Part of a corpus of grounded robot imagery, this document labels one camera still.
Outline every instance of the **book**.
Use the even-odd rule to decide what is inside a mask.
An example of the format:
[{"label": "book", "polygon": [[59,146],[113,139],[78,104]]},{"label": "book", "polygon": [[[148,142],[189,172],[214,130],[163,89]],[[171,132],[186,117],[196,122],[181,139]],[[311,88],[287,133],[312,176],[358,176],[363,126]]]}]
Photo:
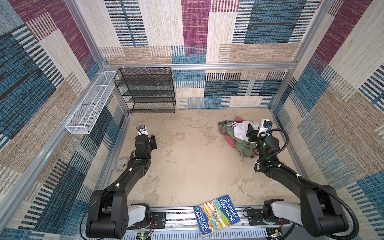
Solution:
[{"label": "book", "polygon": [[196,206],[193,210],[202,237],[240,222],[228,195]]}]

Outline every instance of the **white mesh basket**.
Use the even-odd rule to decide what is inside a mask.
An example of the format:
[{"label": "white mesh basket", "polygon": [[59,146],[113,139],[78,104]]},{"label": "white mesh basket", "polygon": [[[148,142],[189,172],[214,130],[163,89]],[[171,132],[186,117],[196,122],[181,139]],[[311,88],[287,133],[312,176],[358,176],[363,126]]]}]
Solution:
[{"label": "white mesh basket", "polygon": [[89,134],[96,123],[113,88],[114,78],[118,80],[116,72],[102,72],[87,95],[70,117],[65,128],[71,134]]}]

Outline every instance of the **black mesh shelf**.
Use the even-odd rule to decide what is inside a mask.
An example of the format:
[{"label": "black mesh shelf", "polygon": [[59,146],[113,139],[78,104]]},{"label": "black mesh shelf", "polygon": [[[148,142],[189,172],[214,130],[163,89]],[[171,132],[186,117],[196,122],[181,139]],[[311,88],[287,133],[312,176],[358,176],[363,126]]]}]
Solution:
[{"label": "black mesh shelf", "polygon": [[131,113],[174,113],[170,68],[120,68],[115,81]]}]

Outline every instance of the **patterned wall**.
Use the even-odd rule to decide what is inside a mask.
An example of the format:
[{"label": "patterned wall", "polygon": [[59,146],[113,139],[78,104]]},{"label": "patterned wall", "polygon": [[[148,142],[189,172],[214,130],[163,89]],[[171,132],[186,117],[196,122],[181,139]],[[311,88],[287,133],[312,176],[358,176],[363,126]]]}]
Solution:
[{"label": "patterned wall", "polygon": [[336,0],[274,114],[304,175],[384,239],[384,1]]},{"label": "patterned wall", "polygon": [[[0,26],[2,201],[98,65],[64,0],[0,0]],[[111,96],[91,134],[67,134],[0,239],[72,239],[100,185],[122,118]]]},{"label": "patterned wall", "polygon": [[111,65],[291,61],[321,0],[79,0]]},{"label": "patterned wall", "polygon": [[176,108],[267,108],[286,69],[174,70]]}]

